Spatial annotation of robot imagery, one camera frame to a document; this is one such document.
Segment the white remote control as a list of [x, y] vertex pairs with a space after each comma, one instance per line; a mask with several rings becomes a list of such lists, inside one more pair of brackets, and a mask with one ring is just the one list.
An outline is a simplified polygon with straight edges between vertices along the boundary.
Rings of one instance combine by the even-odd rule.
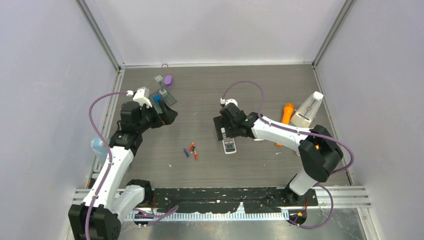
[[227, 136], [227, 133], [224, 127], [222, 127], [220, 130], [222, 135], [222, 144], [223, 144], [224, 153], [226, 155], [235, 154], [237, 152], [237, 148], [235, 145], [234, 138], [230, 138]]

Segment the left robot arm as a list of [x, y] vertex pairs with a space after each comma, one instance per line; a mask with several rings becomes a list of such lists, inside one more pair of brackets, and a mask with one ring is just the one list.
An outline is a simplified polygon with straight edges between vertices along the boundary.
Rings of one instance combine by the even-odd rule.
[[80, 204], [72, 204], [68, 217], [76, 240], [117, 240], [125, 220], [140, 205], [153, 202], [151, 184], [136, 180], [117, 196], [123, 176], [149, 130], [170, 125], [178, 113], [158, 100], [160, 111], [147, 104], [129, 101], [121, 106], [118, 129], [109, 141], [107, 158], [100, 174]]

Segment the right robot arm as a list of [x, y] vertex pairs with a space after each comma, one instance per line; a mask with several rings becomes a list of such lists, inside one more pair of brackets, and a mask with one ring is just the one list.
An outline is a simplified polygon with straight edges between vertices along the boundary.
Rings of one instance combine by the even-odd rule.
[[344, 157], [328, 130], [316, 125], [298, 128], [276, 122], [257, 112], [245, 114], [234, 103], [228, 103], [213, 118], [220, 141], [245, 137], [279, 143], [300, 155], [302, 169], [282, 191], [283, 200], [299, 205], [306, 193], [318, 183], [325, 183]]

